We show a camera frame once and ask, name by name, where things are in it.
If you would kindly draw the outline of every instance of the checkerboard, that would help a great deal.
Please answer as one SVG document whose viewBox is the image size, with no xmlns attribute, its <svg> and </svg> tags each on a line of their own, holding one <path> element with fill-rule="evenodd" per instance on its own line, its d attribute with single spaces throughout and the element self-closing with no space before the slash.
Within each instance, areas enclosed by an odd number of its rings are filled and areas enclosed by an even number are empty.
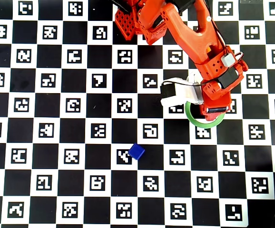
<svg viewBox="0 0 275 228">
<path fill-rule="evenodd" d="M 269 227 L 275 0 L 210 8 L 250 69 L 204 130 L 160 104 L 163 80 L 198 74 L 169 32 L 125 41 L 109 1 L 0 0 L 0 228 Z"/>
</svg>

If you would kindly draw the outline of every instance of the printed pattern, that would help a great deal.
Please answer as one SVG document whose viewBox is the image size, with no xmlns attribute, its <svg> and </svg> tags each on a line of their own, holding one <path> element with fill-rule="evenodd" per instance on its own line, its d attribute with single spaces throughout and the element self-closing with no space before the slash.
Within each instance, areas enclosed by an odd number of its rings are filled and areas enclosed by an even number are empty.
<svg viewBox="0 0 275 228">
<path fill-rule="evenodd" d="M 189 123 L 183 105 L 160 104 L 163 80 L 198 75 L 170 32 L 152 46 L 140 35 L 125 41 L 116 7 L 100 2 L 0 5 L 0 228 L 266 227 L 275 0 L 210 1 L 250 67 L 212 129 Z M 197 29 L 193 10 L 181 17 Z M 139 161 L 133 143 L 146 150 Z"/>
</svg>

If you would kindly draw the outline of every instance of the blue block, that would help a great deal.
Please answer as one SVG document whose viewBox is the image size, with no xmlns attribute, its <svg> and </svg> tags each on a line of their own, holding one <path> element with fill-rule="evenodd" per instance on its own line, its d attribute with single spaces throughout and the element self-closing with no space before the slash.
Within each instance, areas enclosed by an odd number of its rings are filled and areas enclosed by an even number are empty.
<svg viewBox="0 0 275 228">
<path fill-rule="evenodd" d="M 128 154 L 131 157 L 133 157 L 135 160 L 138 160 L 143 155 L 144 152 L 145 152 L 145 149 L 135 143 L 128 151 Z"/>
</svg>

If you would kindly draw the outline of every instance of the blue cube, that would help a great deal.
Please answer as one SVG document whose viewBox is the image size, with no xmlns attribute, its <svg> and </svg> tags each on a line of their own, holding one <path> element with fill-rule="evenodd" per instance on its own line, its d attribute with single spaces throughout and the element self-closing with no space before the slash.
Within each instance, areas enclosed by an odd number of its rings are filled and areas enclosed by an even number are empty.
<svg viewBox="0 0 275 228">
<path fill-rule="evenodd" d="M 144 152 L 145 152 L 145 149 L 135 143 L 128 151 L 128 154 L 131 157 L 133 157 L 135 160 L 138 160 L 143 155 Z"/>
</svg>

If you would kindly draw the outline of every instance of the floor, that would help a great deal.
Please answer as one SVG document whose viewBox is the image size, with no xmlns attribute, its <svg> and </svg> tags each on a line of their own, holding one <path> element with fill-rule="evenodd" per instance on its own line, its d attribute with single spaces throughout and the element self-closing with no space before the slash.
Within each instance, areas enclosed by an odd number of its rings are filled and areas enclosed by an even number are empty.
<svg viewBox="0 0 275 228">
<path fill-rule="evenodd" d="M 210 7 L 250 69 L 203 130 L 160 104 L 162 80 L 196 72 L 169 32 L 125 41 L 99 0 L 0 0 L 0 228 L 269 227 L 275 0 Z"/>
</svg>

